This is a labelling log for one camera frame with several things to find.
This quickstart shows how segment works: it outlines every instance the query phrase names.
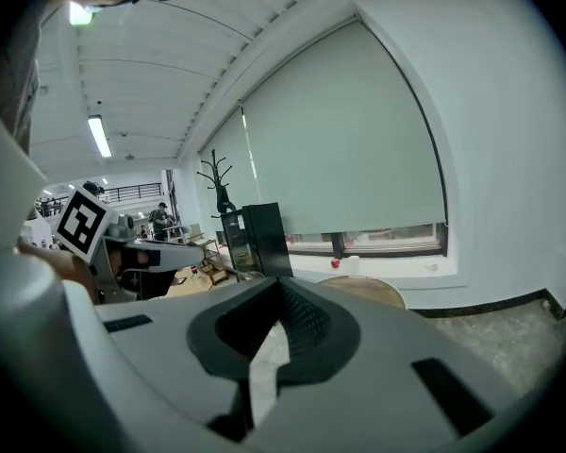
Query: marble floor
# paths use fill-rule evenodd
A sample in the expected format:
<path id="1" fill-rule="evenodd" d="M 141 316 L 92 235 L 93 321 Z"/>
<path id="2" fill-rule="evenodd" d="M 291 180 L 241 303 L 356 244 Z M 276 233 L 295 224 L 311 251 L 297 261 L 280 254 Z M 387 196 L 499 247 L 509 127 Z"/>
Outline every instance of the marble floor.
<path id="1" fill-rule="evenodd" d="M 547 378 L 566 354 L 566 319 L 556 321 L 542 301 L 478 315 L 424 319 L 490 364 L 522 395 Z M 256 425 L 276 403 L 276 369 L 289 362 L 285 331 L 273 327 L 250 366 Z"/>

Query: ceiling light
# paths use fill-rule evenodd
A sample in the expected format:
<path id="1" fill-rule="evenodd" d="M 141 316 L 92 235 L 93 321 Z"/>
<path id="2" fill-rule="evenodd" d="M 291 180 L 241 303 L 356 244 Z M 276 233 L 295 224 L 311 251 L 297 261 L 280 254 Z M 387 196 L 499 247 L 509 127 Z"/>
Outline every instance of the ceiling light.
<path id="1" fill-rule="evenodd" d="M 103 118 L 101 116 L 91 116 L 88 118 L 88 126 L 91 127 L 92 137 L 98 146 L 98 150 L 103 158 L 111 158 L 111 150 L 105 137 L 103 129 Z"/>
<path id="2" fill-rule="evenodd" d="M 81 5 L 69 2 L 69 23 L 71 25 L 88 25 L 92 22 L 92 14 Z"/>

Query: railing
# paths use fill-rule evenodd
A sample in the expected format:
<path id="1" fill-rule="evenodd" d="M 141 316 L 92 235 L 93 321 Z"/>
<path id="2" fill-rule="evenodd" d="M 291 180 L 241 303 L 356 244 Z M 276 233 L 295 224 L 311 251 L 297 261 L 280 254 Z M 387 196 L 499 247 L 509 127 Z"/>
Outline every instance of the railing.
<path id="1" fill-rule="evenodd" d="M 110 188 L 98 195 L 103 203 L 113 204 L 125 201 L 139 200 L 144 198 L 158 198 L 161 196 L 161 183 L 149 183 L 146 185 L 124 186 L 122 188 Z M 47 201 L 36 200 L 36 210 L 45 217 L 58 215 L 62 212 L 65 202 L 69 196 L 52 198 Z"/>

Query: black cabinet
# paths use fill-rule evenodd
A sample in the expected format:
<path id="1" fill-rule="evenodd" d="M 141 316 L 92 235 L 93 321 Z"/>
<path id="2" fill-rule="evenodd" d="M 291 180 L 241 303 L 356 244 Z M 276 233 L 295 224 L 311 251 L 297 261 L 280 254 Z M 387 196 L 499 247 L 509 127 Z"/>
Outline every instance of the black cabinet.
<path id="1" fill-rule="evenodd" d="M 293 277 L 277 203 L 249 205 L 221 215 L 233 268 L 266 277 Z"/>

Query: black baseboard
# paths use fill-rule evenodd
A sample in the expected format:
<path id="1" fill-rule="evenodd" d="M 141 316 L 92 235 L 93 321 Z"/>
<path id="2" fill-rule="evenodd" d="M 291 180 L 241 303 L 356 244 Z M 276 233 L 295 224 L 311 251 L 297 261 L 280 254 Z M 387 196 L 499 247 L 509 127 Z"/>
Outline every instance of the black baseboard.
<path id="1" fill-rule="evenodd" d="M 445 317 L 461 317 L 463 315 L 478 315 L 480 313 L 495 312 L 503 309 L 510 309 L 512 307 L 522 306 L 535 300 L 546 299 L 549 302 L 549 311 L 557 321 L 566 318 L 566 309 L 563 309 L 556 298 L 547 290 L 540 289 L 539 291 L 530 294 L 520 295 L 518 297 L 509 298 L 506 300 L 499 300 L 498 302 L 489 302 L 487 304 L 479 304 L 477 306 L 469 307 L 455 307 L 451 309 L 411 309 L 414 312 L 427 317 L 428 319 L 440 319 Z"/>

